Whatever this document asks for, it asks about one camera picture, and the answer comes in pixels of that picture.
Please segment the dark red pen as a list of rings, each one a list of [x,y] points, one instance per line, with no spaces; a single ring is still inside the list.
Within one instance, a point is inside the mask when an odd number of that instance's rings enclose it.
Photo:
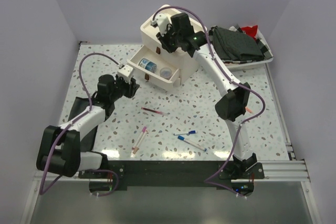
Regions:
[[[153,109],[149,109],[149,108],[141,107],[141,109],[144,110],[144,111],[148,111],[148,112],[159,114],[159,115],[163,115],[163,116],[169,115],[169,113],[165,113],[165,112],[162,112],[162,111],[153,110]]]

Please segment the cream bottom drawer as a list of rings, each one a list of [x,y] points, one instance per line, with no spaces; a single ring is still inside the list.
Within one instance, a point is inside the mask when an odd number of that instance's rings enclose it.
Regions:
[[[145,80],[166,91],[181,85],[180,70],[146,46],[142,46],[128,60],[128,65]]]

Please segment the blue patterned round jar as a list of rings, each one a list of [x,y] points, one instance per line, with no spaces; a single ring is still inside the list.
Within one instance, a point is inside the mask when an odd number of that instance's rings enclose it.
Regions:
[[[148,60],[146,58],[142,58],[139,62],[139,66],[149,72],[155,73],[157,70],[157,64],[153,61]]]

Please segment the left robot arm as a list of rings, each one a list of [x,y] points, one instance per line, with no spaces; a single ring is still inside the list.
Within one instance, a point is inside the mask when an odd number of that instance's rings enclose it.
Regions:
[[[92,150],[83,152],[81,141],[111,116],[119,98],[134,97],[139,87],[134,78],[100,76],[97,91],[87,99],[89,104],[80,114],[67,123],[45,128],[37,155],[37,169],[66,177],[90,170],[97,178],[105,177],[109,171],[107,156]]]

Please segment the short blue marker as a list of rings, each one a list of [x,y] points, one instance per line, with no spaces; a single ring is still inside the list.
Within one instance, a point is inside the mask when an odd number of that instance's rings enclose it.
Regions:
[[[188,132],[179,132],[179,133],[173,133],[174,136],[179,136],[179,135],[190,135],[190,134],[196,134],[196,130],[188,131]]]

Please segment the cream drawer cabinet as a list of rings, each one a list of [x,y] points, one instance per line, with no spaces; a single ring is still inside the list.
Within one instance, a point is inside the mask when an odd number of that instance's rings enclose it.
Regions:
[[[192,54],[207,43],[206,26],[190,15],[181,7],[163,5],[140,26],[142,43],[152,53],[152,61],[159,69],[172,70],[167,81],[174,86],[183,84],[199,68]]]

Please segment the clear purple round jar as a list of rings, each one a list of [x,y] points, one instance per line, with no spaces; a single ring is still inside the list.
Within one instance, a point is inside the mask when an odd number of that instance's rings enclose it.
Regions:
[[[166,80],[169,80],[172,74],[172,70],[169,67],[164,67],[160,70],[160,77]]]

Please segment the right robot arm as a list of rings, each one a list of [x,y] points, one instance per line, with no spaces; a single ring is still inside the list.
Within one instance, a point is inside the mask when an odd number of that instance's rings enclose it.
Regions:
[[[234,173],[239,178],[246,178],[257,163],[244,126],[250,85],[241,83],[228,70],[210,43],[206,29],[195,32],[188,14],[178,13],[171,17],[155,14],[151,25],[159,28],[156,37],[164,50],[169,53],[177,49],[183,50],[212,78],[221,95],[221,99],[215,105],[215,111],[226,122],[232,138]]]

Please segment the long blue marker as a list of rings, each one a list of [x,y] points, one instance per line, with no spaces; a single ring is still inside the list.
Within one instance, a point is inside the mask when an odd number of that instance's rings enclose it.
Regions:
[[[179,135],[177,138],[178,138],[180,141],[182,141],[182,142],[184,142],[184,143],[187,143],[187,144],[189,144],[189,145],[191,145],[191,146],[193,146],[193,147],[195,147],[195,148],[197,148],[197,149],[199,149],[199,150],[201,150],[201,151],[203,151],[203,152],[206,152],[206,151],[207,151],[207,148],[204,148],[204,147],[200,146],[199,144],[194,143],[194,142],[192,142],[192,141],[186,139],[185,137],[183,137],[183,136],[181,136],[181,135]]]

